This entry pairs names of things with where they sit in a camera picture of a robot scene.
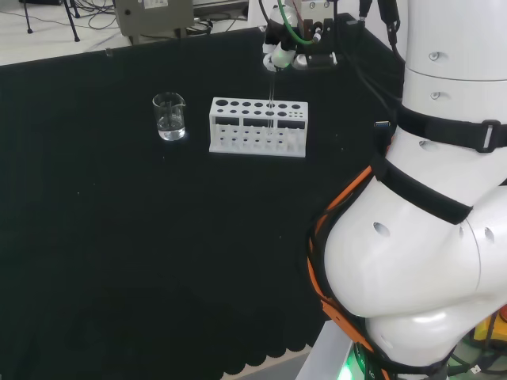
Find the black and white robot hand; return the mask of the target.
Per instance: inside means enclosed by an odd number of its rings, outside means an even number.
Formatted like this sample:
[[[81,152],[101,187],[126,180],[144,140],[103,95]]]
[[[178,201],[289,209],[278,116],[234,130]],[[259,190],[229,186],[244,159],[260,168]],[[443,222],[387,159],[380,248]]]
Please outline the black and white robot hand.
[[[271,7],[262,1],[258,4],[266,21],[262,51],[267,70],[316,70],[339,64],[336,1],[275,1]]]

